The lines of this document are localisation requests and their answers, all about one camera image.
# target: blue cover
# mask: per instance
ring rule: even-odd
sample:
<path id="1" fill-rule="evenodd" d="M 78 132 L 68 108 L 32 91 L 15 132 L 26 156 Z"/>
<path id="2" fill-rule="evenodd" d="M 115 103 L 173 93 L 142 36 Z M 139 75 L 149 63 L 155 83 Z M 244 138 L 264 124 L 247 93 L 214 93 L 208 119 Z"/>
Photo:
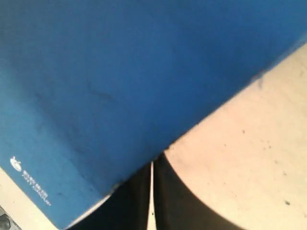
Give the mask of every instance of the blue cover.
<path id="1" fill-rule="evenodd" d="M 306 34 L 306 0 L 2 0 L 0 167 L 62 229 Z"/>

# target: beige floor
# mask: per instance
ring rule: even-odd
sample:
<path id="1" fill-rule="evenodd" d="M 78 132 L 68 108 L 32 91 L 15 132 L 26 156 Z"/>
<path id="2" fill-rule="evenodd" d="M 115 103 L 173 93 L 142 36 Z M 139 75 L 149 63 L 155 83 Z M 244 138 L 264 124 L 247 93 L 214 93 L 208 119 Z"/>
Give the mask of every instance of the beige floor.
<path id="1" fill-rule="evenodd" d="M 166 155 L 194 195 L 235 224 L 307 230 L 307 45 Z M 55 229 L 1 169 L 0 204 L 23 230 Z M 152 212 L 148 230 L 155 230 Z"/>

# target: blue notebook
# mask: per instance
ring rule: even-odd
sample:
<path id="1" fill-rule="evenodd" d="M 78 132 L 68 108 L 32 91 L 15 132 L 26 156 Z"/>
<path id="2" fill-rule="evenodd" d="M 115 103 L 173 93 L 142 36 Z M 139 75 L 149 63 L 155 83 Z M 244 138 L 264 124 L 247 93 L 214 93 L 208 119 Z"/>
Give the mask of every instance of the blue notebook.
<path id="1" fill-rule="evenodd" d="M 304 0 L 0 2 L 0 167 L 59 229 L 306 41 Z"/>

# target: apple logo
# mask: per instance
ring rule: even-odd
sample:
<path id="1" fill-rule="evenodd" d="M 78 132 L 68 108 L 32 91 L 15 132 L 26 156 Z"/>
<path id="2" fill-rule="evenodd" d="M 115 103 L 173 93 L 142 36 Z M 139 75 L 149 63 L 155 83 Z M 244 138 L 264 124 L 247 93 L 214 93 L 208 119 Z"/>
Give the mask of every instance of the apple logo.
<path id="1" fill-rule="evenodd" d="M 13 168 L 18 171 L 18 172 L 21 172 L 21 163 L 20 161 L 17 161 L 15 159 L 15 157 L 13 156 L 11 159 L 10 159 L 10 162 L 11 162 L 11 165 L 13 166 Z"/>

